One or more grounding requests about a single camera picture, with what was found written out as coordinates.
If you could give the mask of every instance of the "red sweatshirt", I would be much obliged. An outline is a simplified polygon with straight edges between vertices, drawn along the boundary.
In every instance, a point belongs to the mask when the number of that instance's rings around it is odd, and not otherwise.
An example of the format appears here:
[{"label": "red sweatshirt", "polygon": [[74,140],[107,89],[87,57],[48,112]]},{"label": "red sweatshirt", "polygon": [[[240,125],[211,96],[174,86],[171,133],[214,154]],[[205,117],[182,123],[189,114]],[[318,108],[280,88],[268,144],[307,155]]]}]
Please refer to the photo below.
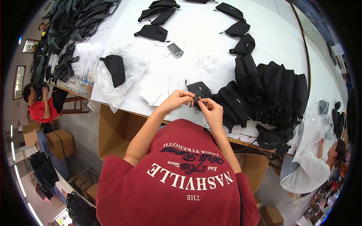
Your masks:
[{"label": "red sweatshirt", "polygon": [[133,167],[104,159],[97,191],[97,218],[115,225],[256,226],[260,215],[247,176],[234,174],[211,136],[185,119],[154,137],[148,154]]}]

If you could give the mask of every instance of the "floor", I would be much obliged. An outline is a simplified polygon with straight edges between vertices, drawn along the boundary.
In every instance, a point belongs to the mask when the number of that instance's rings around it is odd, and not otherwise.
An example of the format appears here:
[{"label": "floor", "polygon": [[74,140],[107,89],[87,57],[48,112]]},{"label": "floor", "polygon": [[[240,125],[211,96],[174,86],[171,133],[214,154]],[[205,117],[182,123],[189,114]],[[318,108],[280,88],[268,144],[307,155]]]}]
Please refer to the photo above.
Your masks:
[{"label": "floor", "polygon": [[[83,110],[87,110],[88,100],[83,101]],[[66,103],[64,109],[72,108],[73,103]],[[73,134],[76,154],[69,158],[72,173],[78,174],[85,168],[92,167],[95,174],[100,175],[103,161],[98,158],[98,123],[99,111],[89,110],[88,114],[70,114],[59,118],[59,126]],[[295,222],[305,212],[312,195],[298,202],[292,202],[279,183],[279,176],[268,166],[265,177],[256,194],[264,205],[276,206],[284,218],[284,226],[295,226]]]}]

